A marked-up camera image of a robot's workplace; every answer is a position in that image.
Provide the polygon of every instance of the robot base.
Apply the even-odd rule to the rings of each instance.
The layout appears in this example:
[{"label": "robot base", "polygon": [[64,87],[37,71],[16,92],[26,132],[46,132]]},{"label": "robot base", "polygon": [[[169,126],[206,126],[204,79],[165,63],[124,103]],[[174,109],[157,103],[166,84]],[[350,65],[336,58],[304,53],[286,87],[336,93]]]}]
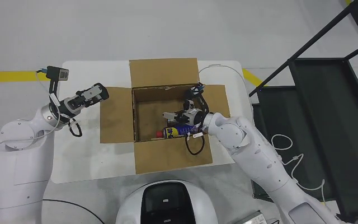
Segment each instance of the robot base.
[{"label": "robot base", "polygon": [[209,196],[199,187],[183,180],[147,184],[120,207],[116,224],[144,223],[218,224]]}]

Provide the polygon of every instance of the white tabletop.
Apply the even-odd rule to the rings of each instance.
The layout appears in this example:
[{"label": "white tabletop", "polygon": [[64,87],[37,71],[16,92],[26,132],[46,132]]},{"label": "white tabletop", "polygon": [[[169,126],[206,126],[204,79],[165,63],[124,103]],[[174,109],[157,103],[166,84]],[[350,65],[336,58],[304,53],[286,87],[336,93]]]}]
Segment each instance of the white tabletop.
[{"label": "white tabletop", "polygon": [[[252,108],[244,84],[242,68],[235,61],[198,61],[199,70],[211,64],[236,69],[241,77],[227,67],[210,67],[200,73],[200,81],[208,85],[225,85],[231,116],[252,119]],[[69,80],[61,82],[59,99],[71,97],[95,83],[104,86],[131,88],[129,61],[69,61]],[[54,165],[51,179],[55,183],[94,180],[135,175],[134,144],[100,144],[100,104],[81,111],[76,117],[83,136],[73,137],[67,127],[55,134]],[[214,166],[232,163],[227,150],[215,137],[209,136]]]}]

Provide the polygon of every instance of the cardboard box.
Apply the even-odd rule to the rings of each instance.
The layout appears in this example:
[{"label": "cardboard box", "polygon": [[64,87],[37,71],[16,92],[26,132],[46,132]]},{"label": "cardboard box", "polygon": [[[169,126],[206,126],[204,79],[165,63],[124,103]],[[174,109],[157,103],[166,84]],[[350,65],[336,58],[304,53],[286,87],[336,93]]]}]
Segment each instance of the cardboard box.
[{"label": "cardboard box", "polygon": [[[203,151],[193,156],[183,137],[156,138],[166,127],[163,112],[182,110],[183,93],[199,81],[195,58],[130,60],[132,88],[108,87],[101,103],[101,143],[134,142],[136,173],[166,171],[213,162],[208,135]],[[210,111],[230,116],[223,85],[207,85],[203,94]],[[199,150],[201,138],[189,140]]]}]

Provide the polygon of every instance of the floor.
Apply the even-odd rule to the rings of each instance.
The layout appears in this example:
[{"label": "floor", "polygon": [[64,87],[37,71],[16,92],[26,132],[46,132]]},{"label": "floor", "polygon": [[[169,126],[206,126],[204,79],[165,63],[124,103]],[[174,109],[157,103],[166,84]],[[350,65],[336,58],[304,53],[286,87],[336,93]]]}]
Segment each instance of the floor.
[{"label": "floor", "polygon": [[[197,57],[237,60],[263,80],[344,6],[343,0],[5,1],[0,8],[0,71],[61,66],[68,60]],[[345,56],[358,48],[357,36],[358,26],[348,17],[303,56]],[[351,63],[358,73],[358,57]],[[269,83],[292,84],[288,70]],[[247,87],[254,88],[249,82]],[[48,98],[36,82],[0,83],[0,102],[1,127],[14,119],[31,119]],[[109,224],[131,192],[169,178],[204,188],[219,223],[258,209],[271,222],[279,218],[274,204],[252,198],[250,180],[236,165],[49,183],[45,198],[81,204]],[[80,208],[44,202],[43,223],[98,221]]]}]

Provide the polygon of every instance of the yellow floor marking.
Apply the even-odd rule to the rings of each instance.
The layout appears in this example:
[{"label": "yellow floor marking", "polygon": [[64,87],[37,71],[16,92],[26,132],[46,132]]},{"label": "yellow floor marking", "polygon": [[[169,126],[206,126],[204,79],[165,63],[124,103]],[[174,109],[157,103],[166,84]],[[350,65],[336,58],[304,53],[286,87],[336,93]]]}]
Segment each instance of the yellow floor marking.
[{"label": "yellow floor marking", "polygon": [[251,72],[249,72],[246,69],[242,69],[242,72],[244,73],[244,78],[247,79],[250,83],[252,83],[254,86],[258,86],[261,84],[261,79],[257,78],[254,74],[252,74]]},{"label": "yellow floor marking", "polygon": [[[39,80],[48,81],[45,73],[39,73]],[[35,71],[0,72],[0,82],[28,82],[37,81]]]}]

